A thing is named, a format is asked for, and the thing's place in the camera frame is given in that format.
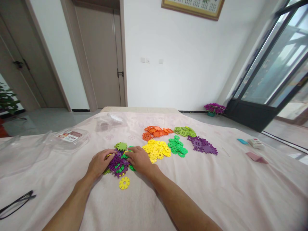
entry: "green leaves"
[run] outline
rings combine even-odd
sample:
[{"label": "green leaves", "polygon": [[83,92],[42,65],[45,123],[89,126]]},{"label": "green leaves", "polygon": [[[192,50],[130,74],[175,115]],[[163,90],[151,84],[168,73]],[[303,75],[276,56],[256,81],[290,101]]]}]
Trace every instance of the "green leaves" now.
[{"label": "green leaves", "polygon": [[14,100],[13,97],[17,94],[12,93],[11,88],[6,89],[6,85],[0,83],[0,111],[7,111],[10,114],[15,114],[18,111],[18,103],[20,100]]}]

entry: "framed picture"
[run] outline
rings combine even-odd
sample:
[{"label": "framed picture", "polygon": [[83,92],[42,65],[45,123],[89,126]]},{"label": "framed picture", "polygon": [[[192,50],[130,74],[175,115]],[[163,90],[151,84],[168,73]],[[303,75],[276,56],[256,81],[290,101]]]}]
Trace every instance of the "framed picture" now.
[{"label": "framed picture", "polygon": [[162,0],[161,7],[218,21],[225,0]]}]

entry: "wrist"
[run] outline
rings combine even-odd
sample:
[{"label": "wrist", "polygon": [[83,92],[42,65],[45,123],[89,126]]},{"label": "wrist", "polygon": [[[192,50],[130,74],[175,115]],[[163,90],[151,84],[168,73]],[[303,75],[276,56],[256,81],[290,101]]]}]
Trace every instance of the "wrist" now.
[{"label": "wrist", "polygon": [[91,189],[92,185],[95,182],[95,177],[91,176],[91,174],[86,174],[83,178],[81,178],[75,185],[75,190],[83,191]]},{"label": "wrist", "polygon": [[146,172],[145,176],[151,180],[153,176],[157,174],[157,172],[160,171],[157,164],[152,164],[152,166],[149,168],[149,170]]}]

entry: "tile floor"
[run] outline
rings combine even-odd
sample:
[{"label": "tile floor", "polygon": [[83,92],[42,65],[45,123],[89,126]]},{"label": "tile floor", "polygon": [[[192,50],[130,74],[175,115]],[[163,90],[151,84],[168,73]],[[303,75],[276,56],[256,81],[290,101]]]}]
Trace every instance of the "tile floor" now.
[{"label": "tile floor", "polygon": [[232,128],[237,128],[253,137],[257,137],[260,141],[280,150],[281,152],[291,156],[292,158],[296,158],[299,161],[305,163],[308,165],[308,155],[298,151],[297,149],[294,149],[290,146],[287,146],[275,139],[272,139],[262,133],[256,132],[255,130],[246,127],[242,124],[239,124],[233,120],[230,120],[224,116],[215,116],[215,117],[210,117],[207,116],[205,113],[182,113],[183,115],[189,116],[193,119],[196,119],[200,122],[207,123],[207,124],[212,124],[212,125],[217,125],[217,126],[222,126],[222,127],[232,127]]},{"label": "tile floor", "polygon": [[[5,119],[3,126],[10,136],[24,136],[24,135],[37,135],[47,133],[52,130],[54,132],[60,131],[67,127],[72,127],[85,119],[99,113],[101,109],[95,112],[68,112],[64,108],[41,108],[32,112],[25,112],[19,117],[26,118],[27,120]],[[224,116],[209,117],[205,113],[183,113],[193,119],[203,123],[218,125],[222,127],[237,128],[253,137],[257,137],[262,142],[283,151],[293,158],[299,159],[301,162],[308,164],[308,156],[292,147],[289,147],[277,140],[256,132],[244,125],[241,125],[233,120]]]},{"label": "tile floor", "polygon": [[308,149],[308,128],[294,124],[288,124],[280,120],[272,120],[264,131],[283,140]]},{"label": "tile floor", "polygon": [[27,120],[5,119],[3,126],[10,136],[38,135],[50,130],[58,132],[73,127],[100,111],[101,109],[95,112],[68,112],[65,108],[40,108],[18,115]]}]

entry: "potted plant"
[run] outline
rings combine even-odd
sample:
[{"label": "potted plant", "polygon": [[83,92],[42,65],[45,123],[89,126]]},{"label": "potted plant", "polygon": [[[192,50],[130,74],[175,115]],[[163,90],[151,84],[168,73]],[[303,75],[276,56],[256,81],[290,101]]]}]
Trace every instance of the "potted plant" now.
[{"label": "potted plant", "polygon": [[205,111],[208,113],[208,116],[215,116],[215,114],[222,114],[226,107],[219,105],[217,103],[211,103],[204,106]]},{"label": "potted plant", "polygon": [[[14,100],[16,94],[12,93],[12,89],[6,88],[7,86],[0,82],[0,113],[8,112],[14,115],[18,111],[19,100]],[[2,124],[4,120],[0,118],[0,137],[9,137]]]}]

